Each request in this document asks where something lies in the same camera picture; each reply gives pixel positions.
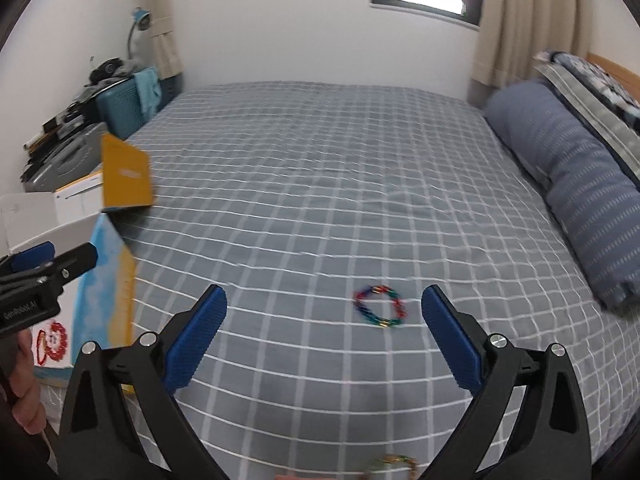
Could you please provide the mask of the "left hand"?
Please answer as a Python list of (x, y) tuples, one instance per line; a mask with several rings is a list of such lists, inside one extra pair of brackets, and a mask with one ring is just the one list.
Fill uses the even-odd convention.
[(15, 364), (8, 377), (11, 391), (17, 397), (12, 414), (28, 434), (40, 434), (47, 426), (47, 419), (40, 402), (40, 385), (34, 375), (32, 332), (21, 330), (16, 334), (16, 343)]

